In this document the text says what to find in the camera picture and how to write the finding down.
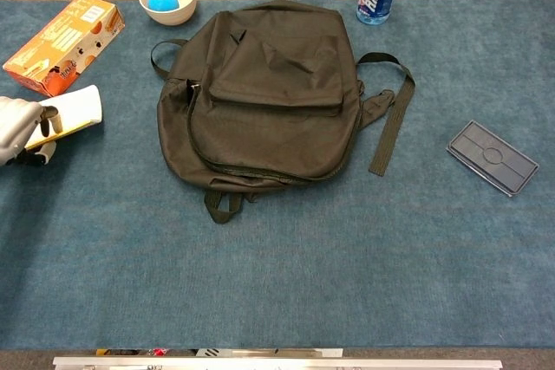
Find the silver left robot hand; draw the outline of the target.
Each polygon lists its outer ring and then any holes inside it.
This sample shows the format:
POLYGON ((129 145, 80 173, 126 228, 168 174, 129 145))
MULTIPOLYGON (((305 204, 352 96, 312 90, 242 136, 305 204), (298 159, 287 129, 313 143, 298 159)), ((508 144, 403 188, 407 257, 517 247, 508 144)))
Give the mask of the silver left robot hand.
POLYGON ((44 166, 53 156, 56 143, 49 142, 38 151, 27 151, 25 145, 35 131, 41 129, 42 136, 49 136, 49 129, 56 133, 62 130, 62 119, 58 109, 43 106, 39 102, 1 97, 1 165, 12 164, 44 166))

